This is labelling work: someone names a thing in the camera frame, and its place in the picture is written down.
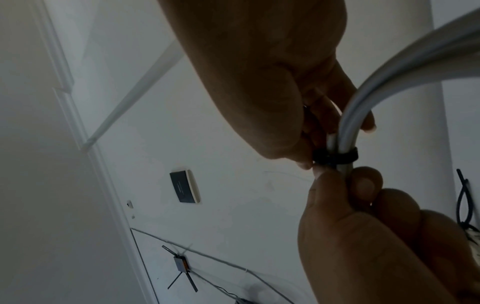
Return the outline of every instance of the black cable tie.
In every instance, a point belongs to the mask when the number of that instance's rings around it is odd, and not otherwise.
[[[330,154],[326,149],[318,149],[313,151],[313,161],[319,165],[327,165],[336,168],[337,165],[351,164],[358,160],[359,151],[357,148],[351,149],[344,154]]]

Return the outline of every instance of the hand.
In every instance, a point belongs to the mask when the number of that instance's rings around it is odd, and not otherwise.
[[[159,0],[218,109],[266,158],[312,167],[355,86],[336,60],[343,0]],[[374,130],[370,113],[362,125]]]
[[[480,302],[480,272],[463,231],[382,185],[380,173],[366,167],[348,183],[331,169],[313,183],[298,247],[318,301]]]

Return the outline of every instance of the cable bundle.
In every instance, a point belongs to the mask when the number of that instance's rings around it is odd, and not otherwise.
[[[480,9],[431,32],[378,68],[350,99],[338,134],[327,140],[331,155],[355,148],[360,126],[382,100],[408,88],[449,79],[480,77]],[[344,175],[352,164],[339,164]]]

